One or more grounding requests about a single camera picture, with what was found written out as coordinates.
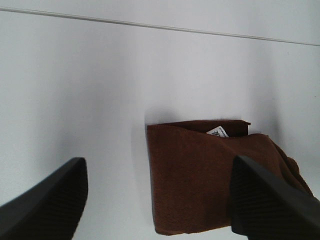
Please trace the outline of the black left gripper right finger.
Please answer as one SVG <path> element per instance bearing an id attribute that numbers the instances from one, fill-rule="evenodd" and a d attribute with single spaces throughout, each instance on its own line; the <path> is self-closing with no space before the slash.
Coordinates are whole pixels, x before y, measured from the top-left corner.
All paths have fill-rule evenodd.
<path id="1" fill-rule="evenodd" d="M 318 240 L 320 202 L 238 155 L 229 185 L 231 230 L 249 240 Z"/>

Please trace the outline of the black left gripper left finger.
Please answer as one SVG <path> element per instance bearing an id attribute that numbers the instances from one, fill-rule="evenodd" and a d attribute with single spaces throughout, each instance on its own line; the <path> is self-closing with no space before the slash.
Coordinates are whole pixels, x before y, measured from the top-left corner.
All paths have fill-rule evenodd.
<path id="1" fill-rule="evenodd" d="M 2 240 L 71 240 L 88 198 L 86 160 L 74 157 L 0 207 Z"/>

